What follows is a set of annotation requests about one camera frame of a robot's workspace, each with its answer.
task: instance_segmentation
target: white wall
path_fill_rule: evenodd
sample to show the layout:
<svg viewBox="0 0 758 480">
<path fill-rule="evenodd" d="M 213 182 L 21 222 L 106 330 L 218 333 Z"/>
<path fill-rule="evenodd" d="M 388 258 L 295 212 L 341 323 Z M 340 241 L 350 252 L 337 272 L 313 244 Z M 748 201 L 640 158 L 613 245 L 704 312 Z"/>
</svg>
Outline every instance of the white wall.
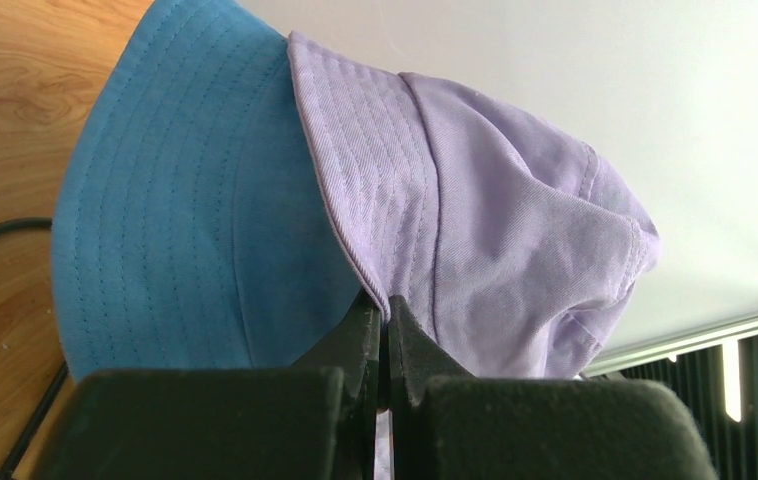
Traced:
<svg viewBox="0 0 758 480">
<path fill-rule="evenodd" d="M 607 156 L 665 241 L 609 351 L 758 312 L 758 2 L 242 3 L 362 62 L 514 103 Z"/>
</svg>

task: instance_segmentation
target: wooden table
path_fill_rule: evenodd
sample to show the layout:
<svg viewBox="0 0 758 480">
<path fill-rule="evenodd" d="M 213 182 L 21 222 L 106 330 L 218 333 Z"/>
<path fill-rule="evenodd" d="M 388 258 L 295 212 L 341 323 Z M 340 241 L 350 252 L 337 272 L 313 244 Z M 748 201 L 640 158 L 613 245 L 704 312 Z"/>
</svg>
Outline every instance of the wooden table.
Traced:
<svg viewBox="0 0 758 480">
<path fill-rule="evenodd" d="M 76 138 L 149 3 L 0 0 L 0 221 L 52 215 Z M 0 463 L 62 360 L 49 234 L 1 238 Z M 45 434 L 42 428 L 17 478 L 28 478 Z"/>
</svg>

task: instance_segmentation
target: black cable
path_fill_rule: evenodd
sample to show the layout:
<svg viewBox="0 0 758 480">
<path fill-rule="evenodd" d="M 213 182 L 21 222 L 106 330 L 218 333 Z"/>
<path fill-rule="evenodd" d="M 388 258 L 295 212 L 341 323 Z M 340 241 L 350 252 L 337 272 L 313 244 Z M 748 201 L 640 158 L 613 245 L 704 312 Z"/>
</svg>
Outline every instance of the black cable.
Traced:
<svg viewBox="0 0 758 480">
<path fill-rule="evenodd" d="M 19 230 L 49 230 L 51 227 L 52 219 L 50 218 L 18 218 L 15 220 L 1 222 L 0 235 Z M 19 465 L 20 460 L 22 460 L 23 455 L 26 453 L 29 443 L 31 443 L 32 438 L 34 438 L 35 433 L 37 433 L 37 429 L 40 427 L 43 419 L 49 412 L 49 408 L 52 406 L 55 398 L 58 396 L 58 392 L 61 390 L 61 386 L 64 384 L 64 380 L 66 378 L 67 364 L 65 363 L 55 374 L 55 377 L 52 379 L 49 387 L 43 394 L 43 398 L 41 398 L 40 402 L 32 413 L 31 418 L 29 418 L 26 427 L 20 433 L 20 436 L 17 438 L 17 441 L 14 444 L 14 447 L 11 449 L 11 452 L 8 454 L 8 457 L 6 457 L 5 461 L 2 463 L 2 468 L 0 468 L 0 480 L 11 479 L 14 470 L 17 468 L 17 465 Z"/>
</svg>

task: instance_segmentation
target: blue fabric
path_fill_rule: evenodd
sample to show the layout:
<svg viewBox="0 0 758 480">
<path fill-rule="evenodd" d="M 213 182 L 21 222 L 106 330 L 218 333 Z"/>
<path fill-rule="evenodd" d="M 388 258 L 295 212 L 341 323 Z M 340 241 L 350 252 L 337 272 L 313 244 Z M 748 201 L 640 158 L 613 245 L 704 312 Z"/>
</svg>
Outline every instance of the blue fabric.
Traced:
<svg viewBox="0 0 758 480">
<path fill-rule="evenodd" d="M 58 199 L 53 291 L 75 379 L 284 366 L 360 284 L 327 220 L 284 38 L 232 0 L 159 0 Z"/>
</svg>

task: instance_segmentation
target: light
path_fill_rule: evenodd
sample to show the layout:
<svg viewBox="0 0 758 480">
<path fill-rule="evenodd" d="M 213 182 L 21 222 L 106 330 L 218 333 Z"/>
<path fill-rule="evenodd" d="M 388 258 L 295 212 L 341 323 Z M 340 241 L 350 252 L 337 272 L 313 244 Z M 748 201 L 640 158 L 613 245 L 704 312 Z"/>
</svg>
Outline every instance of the light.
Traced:
<svg viewBox="0 0 758 480">
<path fill-rule="evenodd" d="M 724 404 L 726 414 L 736 422 L 741 421 L 741 372 L 738 360 L 738 340 L 721 344 L 724 363 Z"/>
</svg>

